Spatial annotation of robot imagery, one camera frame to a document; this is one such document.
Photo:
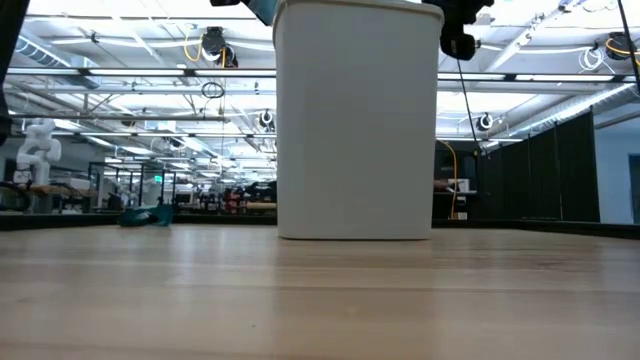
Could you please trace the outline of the silver ventilation duct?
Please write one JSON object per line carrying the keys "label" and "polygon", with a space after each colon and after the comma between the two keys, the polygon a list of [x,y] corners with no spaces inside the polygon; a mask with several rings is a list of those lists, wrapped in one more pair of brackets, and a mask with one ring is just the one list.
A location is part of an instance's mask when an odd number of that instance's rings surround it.
{"label": "silver ventilation duct", "polygon": [[575,96],[518,123],[513,123],[508,129],[490,135],[490,138],[515,138],[521,134],[543,131],[555,123],[570,120],[590,111],[606,112],[635,100],[640,100],[640,90],[635,84],[624,84],[591,95]]}
{"label": "silver ventilation duct", "polygon": [[[56,49],[44,39],[22,30],[18,36],[14,52],[45,68],[94,68],[98,64],[86,56]],[[65,75],[59,77],[65,85],[97,89],[102,79],[96,76]]]}

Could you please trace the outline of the black partition screen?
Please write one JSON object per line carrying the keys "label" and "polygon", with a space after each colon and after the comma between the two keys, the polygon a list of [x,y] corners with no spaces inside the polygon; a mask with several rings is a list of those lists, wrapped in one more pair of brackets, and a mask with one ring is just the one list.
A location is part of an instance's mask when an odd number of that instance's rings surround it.
{"label": "black partition screen", "polygon": [[600,221],[592,112],[484,155],[479,174],[475,218]]}

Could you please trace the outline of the distant wooden workbench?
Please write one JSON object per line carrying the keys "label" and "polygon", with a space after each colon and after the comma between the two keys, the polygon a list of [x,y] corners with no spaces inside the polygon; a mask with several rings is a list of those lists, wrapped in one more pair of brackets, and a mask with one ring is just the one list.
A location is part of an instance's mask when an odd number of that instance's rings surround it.
{"label": "distant wooden workbench", "polygon": [[0,182],[0,212],[23,214],[88,213],[98,193],[82,190],[66,183],[50,185]]}

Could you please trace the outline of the ceiling light rail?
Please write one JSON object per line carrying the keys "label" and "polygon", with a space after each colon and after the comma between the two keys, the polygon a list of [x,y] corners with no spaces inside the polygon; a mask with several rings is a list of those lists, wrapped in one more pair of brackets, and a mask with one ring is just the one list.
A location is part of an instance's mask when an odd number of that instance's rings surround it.
{"label": "ceiling light rail", "polygon": [[[10,67],[8,75],[21,76],[107,76],[107,77],[218,77],[275,78],[275,69],[144,69],[144,68],[45,68]],[[539,82],[539,83],[634,83],[630,74],[519,74],[440,72],[439,81]]]}

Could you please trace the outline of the light blue bag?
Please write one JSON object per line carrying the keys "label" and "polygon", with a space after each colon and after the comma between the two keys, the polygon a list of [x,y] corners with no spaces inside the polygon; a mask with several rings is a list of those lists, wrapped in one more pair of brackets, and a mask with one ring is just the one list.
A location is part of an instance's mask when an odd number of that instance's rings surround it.
{"label": "light blue bag", "polygon": [[271,26],[279,0],[246,0],[246,5],[265,26]]}

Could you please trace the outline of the distant black shelving frame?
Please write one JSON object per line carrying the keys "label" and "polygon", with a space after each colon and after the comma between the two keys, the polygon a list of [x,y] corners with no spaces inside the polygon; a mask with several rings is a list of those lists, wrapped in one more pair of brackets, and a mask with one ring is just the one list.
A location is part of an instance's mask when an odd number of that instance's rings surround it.
{"label": "distant black shelving frame", "polygon": [[220,164],[187,158],[108,158],[88,165],[89,188],[100,200],[121,200],[125,208],[159,204],[196,207],[209,194],[237,184]]}

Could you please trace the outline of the small crumpled teal bag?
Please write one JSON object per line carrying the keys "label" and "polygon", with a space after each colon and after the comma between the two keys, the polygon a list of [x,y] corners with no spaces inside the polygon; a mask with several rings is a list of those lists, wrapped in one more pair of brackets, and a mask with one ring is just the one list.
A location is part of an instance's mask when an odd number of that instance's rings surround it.
{"label": "small crumpled teal bag", "polygon": [[117,219],[121,227],[141,227],[154,225],[167,227],[173,221],[174,211],[170,205],[141,207],[123,212]]}

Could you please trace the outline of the white plastic trash bin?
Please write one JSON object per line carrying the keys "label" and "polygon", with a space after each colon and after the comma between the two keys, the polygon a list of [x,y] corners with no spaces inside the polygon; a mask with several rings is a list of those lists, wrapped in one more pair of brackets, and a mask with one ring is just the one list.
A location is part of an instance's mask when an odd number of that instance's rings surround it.
{"label": "white plastic trash bin", "polygon": [[429,238],[443,22],[406,0],[279,1],[281,237]]}

